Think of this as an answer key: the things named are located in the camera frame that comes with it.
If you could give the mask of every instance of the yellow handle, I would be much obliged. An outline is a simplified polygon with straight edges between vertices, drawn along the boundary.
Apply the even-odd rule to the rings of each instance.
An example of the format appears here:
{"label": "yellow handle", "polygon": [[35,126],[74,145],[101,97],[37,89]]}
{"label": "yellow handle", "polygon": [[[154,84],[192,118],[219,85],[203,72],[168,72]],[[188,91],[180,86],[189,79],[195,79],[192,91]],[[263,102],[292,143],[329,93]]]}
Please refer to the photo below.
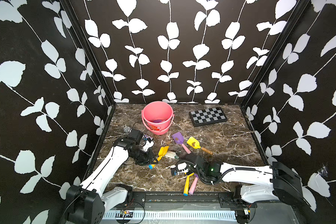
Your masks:
{"label": "yellow handle", "polygon": [[188,188],[189,188],[189,177],[192,176],[194,173],[191,173],[187,176],[186,178],[186,184],[184,185],[184,191],[183,191],[183,195],[184,196],[188,196]]}
{"label": "yellow handle", "polygon": [[161,155],[161,156],[159,156],[158,158],[157,158],[157,160],[158,160],[158,162],[162,159],[162,157],[163,157],[164,155]]}
{"label": "yellow handle", "polygon": [[209,153],[210,155],[213,155],[213,152],[212,152],[211,150],[207,150],[207,149],[204,148],[204,147],[201,147],[200,149],[203,150],[203,151],[206,152],[206,153]]}

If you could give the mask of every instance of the pink handle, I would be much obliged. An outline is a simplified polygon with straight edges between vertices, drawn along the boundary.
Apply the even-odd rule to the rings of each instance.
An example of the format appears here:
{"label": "pink handle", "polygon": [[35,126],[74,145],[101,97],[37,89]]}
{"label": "pink handle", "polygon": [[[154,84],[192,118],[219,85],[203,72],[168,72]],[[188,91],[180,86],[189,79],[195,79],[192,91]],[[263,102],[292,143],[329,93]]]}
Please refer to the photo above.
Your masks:
{"label": "pink handle", "polygon": [[183,146],[184,150],[185,150],[188,154],[191,153],[191,151],[190,151],[184,144],[182,144],[182,146]]}
{"label": "pink handle", "polygon": [[[145,126],[148,130],[150,130],[151,132],[154,131],[154,130],[150,129],[150,128],[145,124],[144,119],[143,119],[143,113],[141,113],[141,116],[142,116],[142,122],[143,122],[144,126]],[[174,116],[175,116],[175,115],[173,114],[172,120],[170,121],[170,124],[168,125],[168,127],[164,128],[164,129],[162,129],[162,130],[159,130],[160,132],[163,132],[163,131],[165,131],[165,130],[168,130],[168,128],[170,128],[170,126],[171,126],[172,123],[173,123]]]}
{"label": "pink handle", "polygon": [[197,182],[198,182],[198,178],[195,177],[195,178],[194,178],[194,181],[193,181],[193,183],[192,183],[192,186],[191,186],[191,188],[189,188],[189,191],[188,191],[188,193],[189,193],[190,195],[193,195],[194,190],[195,190],[195,186],[197,185]]}

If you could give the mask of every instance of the pink bucket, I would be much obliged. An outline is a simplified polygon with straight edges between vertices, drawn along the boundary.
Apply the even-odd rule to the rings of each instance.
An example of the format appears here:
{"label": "pink bucket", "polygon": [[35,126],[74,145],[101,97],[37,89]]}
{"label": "pink bucket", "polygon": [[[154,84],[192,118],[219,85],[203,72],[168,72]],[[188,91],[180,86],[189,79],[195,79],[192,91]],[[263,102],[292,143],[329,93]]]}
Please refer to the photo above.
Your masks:
{"label": "pink bucket", "polygon": [[167,133],[174,119],[172,107],[163,101],[154,101],[147,104],[142,110],[142,122],[144,126],[157,135]]}

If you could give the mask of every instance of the purple toy shovel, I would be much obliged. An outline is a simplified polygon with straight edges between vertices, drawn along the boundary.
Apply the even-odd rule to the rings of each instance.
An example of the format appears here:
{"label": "purple toy shovel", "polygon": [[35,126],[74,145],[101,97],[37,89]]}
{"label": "purple toy shovel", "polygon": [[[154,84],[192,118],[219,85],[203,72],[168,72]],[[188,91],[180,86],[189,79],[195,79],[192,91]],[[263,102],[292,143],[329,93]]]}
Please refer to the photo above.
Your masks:
{"label": "purple toy shovel", "polygon": [[172,135],[172,138],[175,143],[181,145],[188,154],[191,153],[191,151],[184,145],[184,137],[181,132],[174,133]]}

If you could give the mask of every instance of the white cable tray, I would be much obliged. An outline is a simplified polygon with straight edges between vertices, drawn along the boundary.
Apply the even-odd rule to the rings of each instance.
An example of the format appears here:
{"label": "white cable tray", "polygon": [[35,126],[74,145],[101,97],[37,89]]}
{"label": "white cable tray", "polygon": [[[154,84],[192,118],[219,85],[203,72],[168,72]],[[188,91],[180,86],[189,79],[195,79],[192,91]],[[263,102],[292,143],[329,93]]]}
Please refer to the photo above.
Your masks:
{"label": "white cable tray", "polygon": [[[125,217],[125,219],[142,219],[143,210],[133,211],[133,218]],[[123,216],[120,214],[119,210],[109,210],[105,213],[102,219],[123,219]],[[145,220],[161,220],[161,219],[189,219],[189,220],[223,220],[223,221],[236,221],[234,211],[146,211]]]}

